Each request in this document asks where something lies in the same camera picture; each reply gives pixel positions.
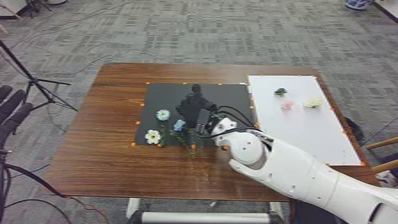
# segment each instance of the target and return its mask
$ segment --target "wooden table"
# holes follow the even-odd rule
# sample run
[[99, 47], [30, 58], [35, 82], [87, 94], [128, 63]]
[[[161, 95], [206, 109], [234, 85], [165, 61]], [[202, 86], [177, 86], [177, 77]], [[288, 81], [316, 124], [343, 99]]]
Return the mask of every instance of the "wooden table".
[[[311, 67], [252, 65], [108, 64], [103, 66], [46, 173], [66, 195], [138, 198], [286, 201], [288, 198], [238, 174], [229, 153], [204, 150], [183, 156], [181, 147], [131, 147], [151, 83], [241, 83], [247, 74], [313, 75], [360, 160], [366, 161], [318, 71]], [[334, 167], [376, 185], [368, 165]]]

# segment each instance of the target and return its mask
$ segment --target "gray object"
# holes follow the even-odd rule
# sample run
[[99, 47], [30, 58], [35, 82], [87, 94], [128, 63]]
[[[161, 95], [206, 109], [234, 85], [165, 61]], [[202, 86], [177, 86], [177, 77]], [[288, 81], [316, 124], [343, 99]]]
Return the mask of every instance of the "gray object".
[[[233, 106], [252, 121], [252, 110], [250, 110], [250, 97], [247, 92], [245, 85], [217, 85], [217, 84], [201, 84], [202, 88], [202, 97], [211, 101], [217, 106]], [[172, 125], [177, 119], [183, 119], [176, 111], [176, 106], [185, 99], [186, 94], [192, 92], [192, 85], [183, 84], [149, 84], [146, 90], [146, 106], [140, 112], [140, 126], [135, 135], [135, 143], [138, 145], [147, 144], [146, 132], [147, 130], [161, 130], [161, 125], [165, 125], [167, 133], [167, 144], [165, 145], [181, 145], [176, 138], [169, 135], [172, 130]], [[160, 122], [156, 119], [156, 111], [167, 109], [170, 111], [169, 121]], [[195, 138], [197, 144], [213, 145], [211, 139], [202, 141]]]
[[[2, 40], [9, 46], [19, 43], [12, 52], [32, 73], [73, 84], [58, 88], [58, 93], [76, 107], [106, 63], [167, 63], [169, 60], [186, 64], [311, 66], [320, 70], [343, 115], [360, 125], [368, 137], [398, 114], [396, 23], [373, 7], [366, 13], [353, 13], [343, 1], [318, 3], [307, 0], [69, 1], [62, 7], [51, 7], [53, 12], [42, 10], [32, 20], [2, 21], [10, 31]], [[67, 23], [99, 13], [98, 10], [105, 13]], [[0, 82], [16, 89], [26, 87], [26, 79], [2, 57]], [[30, 99], [34, 103], [42, 101], [39, 94]], [[55, 124], [67, 129], [76, 113], [57, 106], [48, 110]], [[375, 142], [396, 136], [396, 125]], [[9, 138], [7, 148], [14, 151], [9, 163], [30, 170], [51, 163], [62, 141], [64, 133], [44, 108], [30, 114]], [[376, 154], [384, 157], [394, 151], [394, 147], [384, 147]], [[373, 166], [376, 159], [364, 152]], [[83, 211], [71, 200], [50, 196], [23, 177], [14, 178], [12, 185], [9, 203], [28, 197], [46, 199], [64, 208], [73, 223], [101, 222], [96, 213]], [[112, 224], [126, 223], [128, 199], [85, 198], [83, 201], [106, 209]], [[153, 212], [208, 212], [208, 204], [209, 201], [146, 199], [140, 206]], [[215, 211], [265, 212], [266, 205], [220, 201]], [[60, 218], [50, 206], [25, 203], [7, 209], [3, 223], [60, 224]]]

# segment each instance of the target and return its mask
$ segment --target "blue object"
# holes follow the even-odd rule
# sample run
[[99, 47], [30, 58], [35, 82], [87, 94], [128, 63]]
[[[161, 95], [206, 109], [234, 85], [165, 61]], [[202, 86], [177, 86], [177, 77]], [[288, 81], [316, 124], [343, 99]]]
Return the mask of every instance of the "blue object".
[[174, 124], [174, 131], [183, 132], [183, 129], [185, 129], [185, 121], [177, 120]]
[[345, 0], [345, 6], [348, 9], [362, 11], [368, 9], [373, 2], [375, 0]]

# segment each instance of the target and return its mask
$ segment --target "chair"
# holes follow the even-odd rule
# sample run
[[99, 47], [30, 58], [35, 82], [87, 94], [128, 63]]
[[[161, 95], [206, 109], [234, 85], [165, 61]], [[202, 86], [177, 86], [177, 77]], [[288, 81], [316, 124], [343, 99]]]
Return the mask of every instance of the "chair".
[[[21, 19], [21, 16], [18, 16], [16, 12], [10, 10], [10, 8], [9, 8], [3, 4], [0, 4], [0, 8], [3, 8], [3, 9], [9, 11], [9, 13], [12, 14], [12, 16], [14, 16], [19, 20], [23, 20], [23, 19]], [[3, 27], [2, 24], [0, 24], [0, 29], [2, 29], [3, 33], [9, 33], [9, 31], [7, 31], [7, 29], [5, 29], [5, 27]]]
[[[378, 148], [385, 145], [391, 145], [394, 143], [398, 143], [398, 137], [368, 145], [366, 149], [373, 150], [375, 148]], [[375, 166], [371, 169], [373, 169], [375, 173], [380, 173], [382, 171], [389, 170], [391, 174], [398, 178], [398, 153], [394, 153], [392, 155], [389, 155], [387, 157], [382, 158], [382, 164], [378, 166]]]

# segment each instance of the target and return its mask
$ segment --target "green object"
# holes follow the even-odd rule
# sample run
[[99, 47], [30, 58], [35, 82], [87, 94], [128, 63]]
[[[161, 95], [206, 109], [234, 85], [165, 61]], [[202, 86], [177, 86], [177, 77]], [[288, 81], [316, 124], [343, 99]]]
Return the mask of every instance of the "green object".
[[277, 91], [275, 91], [275, 95], [284, 96], [284, 93], [288, 93], [286, 89], [279, 88]]

